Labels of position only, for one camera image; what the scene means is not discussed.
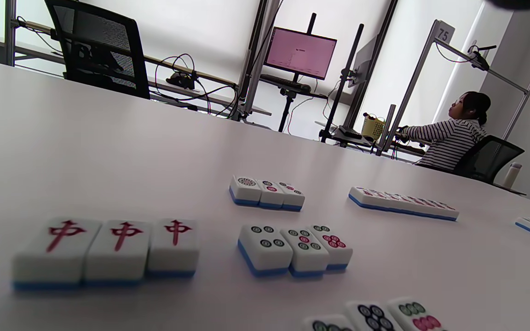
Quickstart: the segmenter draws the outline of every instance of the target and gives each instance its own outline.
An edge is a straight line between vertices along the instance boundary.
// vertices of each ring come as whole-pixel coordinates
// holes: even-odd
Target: woman
[[[486,136],[482,126],[490,104],[484,93],[467,92],[451,105],[450,120],[402,128],[405,137],[432,142],[417,164],[453,170],[461,157]]]

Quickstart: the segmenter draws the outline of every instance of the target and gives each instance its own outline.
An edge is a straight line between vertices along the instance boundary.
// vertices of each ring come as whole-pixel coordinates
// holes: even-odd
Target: printed number 75
[[[449,32],[448,31],[445,31],[443,29],[439,29],[440,32],[439,32],[439,38],[443,41],[447,41],[448,37],[449,37]]]

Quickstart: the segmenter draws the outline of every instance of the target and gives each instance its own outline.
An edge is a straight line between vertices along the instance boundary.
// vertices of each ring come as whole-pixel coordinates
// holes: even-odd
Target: yellow basket
[[[376,142],[381,137],[383,133],[383,127],[386,125],[386,122],[381,121],[380,119],[373,117],[371,115],[365,115],[365,120],[363,122],[363,130],[361,130],[361,136],[371,137]]]

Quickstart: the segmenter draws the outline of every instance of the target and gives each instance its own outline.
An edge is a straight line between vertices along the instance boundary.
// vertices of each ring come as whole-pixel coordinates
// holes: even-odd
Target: computer monitor
[[[355,55],[355,62],[353,63],[353,72],[355,75],[349,81],[349,87],[359,85],[366,81],[369,72],[369,66],[374,57],[374,50],[377,42],[377,36],[370,40],[363,48]]]
[[[336,44],[335,39],[275,27],[265,65],[323,80]]]

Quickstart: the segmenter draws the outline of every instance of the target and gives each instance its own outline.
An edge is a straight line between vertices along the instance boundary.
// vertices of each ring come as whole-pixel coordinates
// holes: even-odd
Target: office chair
[[[65,79],[150,99],[134,19],[74,0],[45,0],[61,43]]]
[[[495,136],[486,136],[459,160],[453,171],[458,176],[494,185],[498,172],[524,149]]]

